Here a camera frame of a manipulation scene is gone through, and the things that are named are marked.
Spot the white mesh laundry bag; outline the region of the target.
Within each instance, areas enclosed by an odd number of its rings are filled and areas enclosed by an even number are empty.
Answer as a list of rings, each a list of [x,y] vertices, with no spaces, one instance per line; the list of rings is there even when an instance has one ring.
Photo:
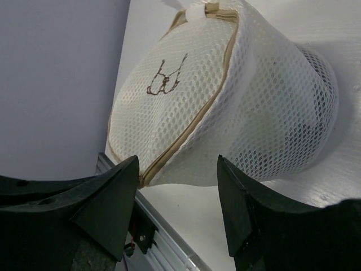
[[[246,1],[196,1],[121,86],[108,146],[141,187],[214,186],[224,156],[258,181],[307,168],[336,121],[334,71]]]

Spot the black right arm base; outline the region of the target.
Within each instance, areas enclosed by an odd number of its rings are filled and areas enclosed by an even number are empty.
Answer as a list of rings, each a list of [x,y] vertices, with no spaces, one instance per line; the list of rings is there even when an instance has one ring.
[[[131,257],[136,248],[139,248],[143,254],[146,254],[153,244],[156,230],[157,227],[151,218],[138,203],[134,203],[128,228],[131,240],[124,246],[125,255]]]

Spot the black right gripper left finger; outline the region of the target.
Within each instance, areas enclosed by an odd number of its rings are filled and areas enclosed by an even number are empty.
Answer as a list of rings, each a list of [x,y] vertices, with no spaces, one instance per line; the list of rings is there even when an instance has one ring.
[[[1,177],[2,270],[114,270],[138,187],[131,156],[68,181]]]

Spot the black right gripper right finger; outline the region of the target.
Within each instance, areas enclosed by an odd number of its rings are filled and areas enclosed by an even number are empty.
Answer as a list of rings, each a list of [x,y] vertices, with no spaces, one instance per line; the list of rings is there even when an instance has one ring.
[[[324,208],[284,196],[217,161],[228,253],[237,270],[359,270],[360,200]]]

